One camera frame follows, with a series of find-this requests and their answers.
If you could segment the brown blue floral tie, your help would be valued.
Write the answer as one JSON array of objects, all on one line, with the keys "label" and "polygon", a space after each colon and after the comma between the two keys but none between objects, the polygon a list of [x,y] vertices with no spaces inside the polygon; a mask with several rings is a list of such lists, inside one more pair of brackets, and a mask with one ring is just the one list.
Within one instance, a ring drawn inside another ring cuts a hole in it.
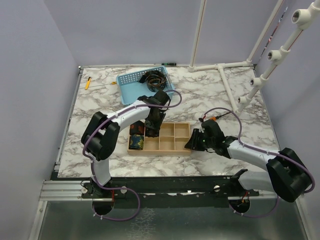
[{"label": "brown blue floral tie", "polygon": [[160,121],[145,120],[145,136],[150,138],[159,137],[161,124]]}]

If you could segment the wooden compartment tray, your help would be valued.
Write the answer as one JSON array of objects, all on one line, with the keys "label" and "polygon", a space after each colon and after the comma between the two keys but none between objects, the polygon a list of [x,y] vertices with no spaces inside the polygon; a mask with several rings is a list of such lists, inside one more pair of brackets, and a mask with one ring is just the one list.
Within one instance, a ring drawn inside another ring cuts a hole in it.
[{"label": "wooden compartment tray", "polygon": [[159,137],[144,135],[143,150],[130,150],[129,139],[127,153],[132,156],[189,156],[191,150],[184,148],[191,137],[188,122],[164,122]]}]

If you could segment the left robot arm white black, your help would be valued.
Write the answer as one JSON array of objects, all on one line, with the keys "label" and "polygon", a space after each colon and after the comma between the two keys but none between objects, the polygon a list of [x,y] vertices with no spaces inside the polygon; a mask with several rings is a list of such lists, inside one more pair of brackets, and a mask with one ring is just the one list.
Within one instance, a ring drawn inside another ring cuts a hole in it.
[{"label": "left robot arm white black", "polygon": [[82,154],[90,159],[93,191],[97,196],[106,197],[110,191],[128,191],[137,194],[127,187],[111,187],[109,157],[113,154],[120,132],[140,120],[146,120],[155,130],[159,130],[170,106],[170,97],[159,90],[153,96],[140,96],[132,104],[109,114],[96,112],[87,125],[82,137]]}]

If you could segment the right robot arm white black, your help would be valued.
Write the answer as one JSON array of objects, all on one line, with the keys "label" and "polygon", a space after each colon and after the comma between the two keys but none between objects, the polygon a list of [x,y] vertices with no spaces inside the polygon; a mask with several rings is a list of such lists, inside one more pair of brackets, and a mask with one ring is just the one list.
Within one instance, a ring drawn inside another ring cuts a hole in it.
[{"label": "right robot arm white black", "polygon": [[202,122],[201,129],[193,129],[184,147],[202,152],[212,149],[219,156],[241,160],[262,169],[261,172],[245,170],[230,182],[229,189],[236,196],[247,190],[263,190],[274,192],[292,203],[313,183],[307,168],[292,149],[286,147],[271,152],[242,144],[237,137],[225,136],[214,120],[206,120]]}]

